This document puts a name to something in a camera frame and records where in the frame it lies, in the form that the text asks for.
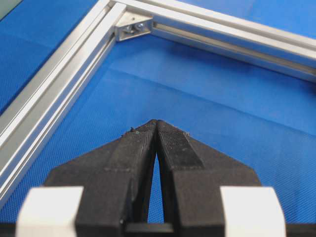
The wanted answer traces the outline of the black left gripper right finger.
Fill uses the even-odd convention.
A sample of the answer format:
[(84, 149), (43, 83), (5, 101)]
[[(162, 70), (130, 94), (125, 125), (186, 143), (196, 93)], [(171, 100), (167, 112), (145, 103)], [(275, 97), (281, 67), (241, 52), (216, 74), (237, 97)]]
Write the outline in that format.
[(176, 232), (224, 232), (220, 186), (261, 186), (249, 166), (157, 121), (164, 217)]

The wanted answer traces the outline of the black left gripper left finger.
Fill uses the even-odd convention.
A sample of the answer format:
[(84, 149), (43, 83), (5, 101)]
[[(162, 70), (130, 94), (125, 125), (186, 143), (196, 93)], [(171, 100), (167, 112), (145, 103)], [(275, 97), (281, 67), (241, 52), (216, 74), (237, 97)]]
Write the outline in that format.
[(46, 187), (82, 186), (78, 230), (121, 230), (145, 222), (156, 158), (155, 119), (52, 169)]

